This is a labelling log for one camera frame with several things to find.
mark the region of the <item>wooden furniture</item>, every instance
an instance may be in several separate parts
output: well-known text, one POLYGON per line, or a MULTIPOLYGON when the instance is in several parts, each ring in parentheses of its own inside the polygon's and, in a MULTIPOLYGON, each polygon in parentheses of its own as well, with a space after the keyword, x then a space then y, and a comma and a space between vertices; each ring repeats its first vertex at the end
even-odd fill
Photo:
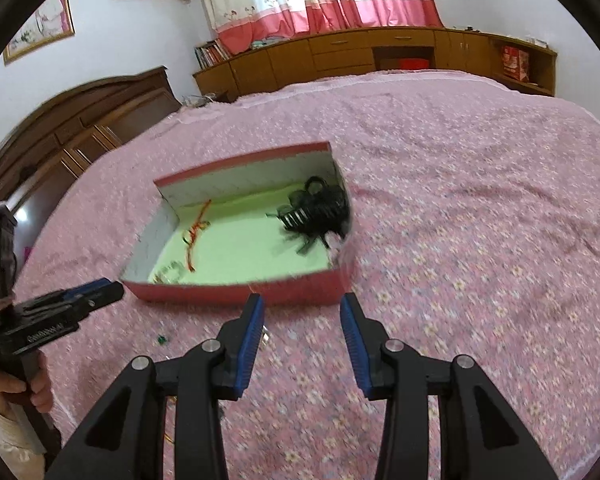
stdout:
POLYGON ((0 147, 0 201, 18 219, 22 267, 65 192, 100 156, 179 110, 164 67, 68 90, 27 117, 0 147))
POLYGON ((398 68, 400 59, 415 57, 427 59, 432 68, 489 77, 522 93, 555 95, 557 54, 552 50, 495 34, 447 28, 363 28, 284 41, 235 56, 194 78, 203 94, 226 92, 232 102, 321 77, 398 68), (504 75, 505 45, 529 52, 531 83, 504 75))

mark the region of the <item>pink bedspread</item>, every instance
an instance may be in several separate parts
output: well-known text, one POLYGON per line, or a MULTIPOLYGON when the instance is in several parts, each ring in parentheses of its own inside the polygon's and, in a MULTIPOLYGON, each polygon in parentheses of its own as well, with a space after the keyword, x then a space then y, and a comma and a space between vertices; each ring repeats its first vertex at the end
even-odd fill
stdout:
MULTIPOLYGON (((72 187, 18 297, 115 279, 160 201, 154 178, 323 139, 352 190, 367 315, 423 354, 474 355, 560 476, 579 478, 600 450, 600 124, 562 100, 462 73, 376 73, 183 110, 72 187)), ((47 350, 64 437, 134 356, 179 356, 237 313, 127 294, 92 314, 47 350)), ((226 407, 231 478, 373 478, 384 405, 356 388, 338 307, 272 308, 266 325, 251 386, 226 407)))

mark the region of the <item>screw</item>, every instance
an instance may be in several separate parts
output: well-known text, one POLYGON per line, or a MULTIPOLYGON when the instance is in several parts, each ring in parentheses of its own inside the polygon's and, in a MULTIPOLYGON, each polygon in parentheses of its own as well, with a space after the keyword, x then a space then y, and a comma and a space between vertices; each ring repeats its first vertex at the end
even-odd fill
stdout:
POLYGON ((144 370, 149 365, 149 358, 140 356, 136 357, 133 361, 131 361, 131 367, 134 370, 144 370))
POLYGON ((389 339, 384 343, 384 347, 389 352, 401 352, 404 349, 404 343, 397 339, 389 339))
POLYGON ((205 352, 215 352, 220 347, 221 345, 218 339, 207 339, 205 342, 202 343, 202 349, 205 352))
POLYGON ((473 368, 473 366, 475 365, 475 361, 472 357, 469 357, 468 355, 459 355, 458 357, 456 357, 456 363, 458 363, 458 366, 461 368, 465 368, 466 370, 468 370, 469 368, 473 368))

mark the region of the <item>wooden shelf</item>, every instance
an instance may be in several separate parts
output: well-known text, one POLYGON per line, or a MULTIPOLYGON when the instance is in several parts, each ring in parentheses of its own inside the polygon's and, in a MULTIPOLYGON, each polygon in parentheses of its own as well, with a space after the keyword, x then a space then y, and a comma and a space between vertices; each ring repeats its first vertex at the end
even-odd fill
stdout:
POLYGON ((232 102, 243 95, 271 92, 327 74, 360 74, 369 72, 370 67, 390 70, 399 67, 399 59, 413 57, 429 59, 435 69, 495 79, 525 94, 555 93, 557 54, 553 50, 495 34, 430 27, 357 28, 305 35, 243 52, 194 77, 203 94, 226 92, 232 102), (508 44, 529 53, 529 79, 538 86, 504 75, 502 48, 508 44))
POLYGON ((516 81, 515 79, 510 78, 504 74, 493 74, 493 78, 501 82, 504 86, 512 88, 513 90, 520 90, 523 93, 528 93, 528 91, 532 91, 536 92, 538 95, 547 95, 549 97, 554 96, 554 94, 546 88, 542 88, 541 86, 534 85, 532 83, 516 81))

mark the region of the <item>wooden headboard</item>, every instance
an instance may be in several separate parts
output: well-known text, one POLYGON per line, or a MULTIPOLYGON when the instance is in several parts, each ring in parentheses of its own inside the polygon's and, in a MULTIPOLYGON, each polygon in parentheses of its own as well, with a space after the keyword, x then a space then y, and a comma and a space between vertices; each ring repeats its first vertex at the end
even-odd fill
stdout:
MULTIPOLYGON (((140 121, 142 124, 139 126, 147 129, 180 107, 171 92, 165 67, 133 76, 91 81, 41 105, 0 146, 0 201, 8 200, 21 184, 46 162, 64 152, 80 134, 97 124, 106 123, 105 118, 121 107, 129 108, 138 97, 156 91, 161 92, 165 113, 153 123, 153 118, 149 123, 140 121)), ((129 139, 119 140, 124 143, 129 139)))
POLYGON ((0 202, 18 220, 18 271, 64 194, 93 162, 179 110, 164 67, 100 79, 44 103, 0 147, 0 202))

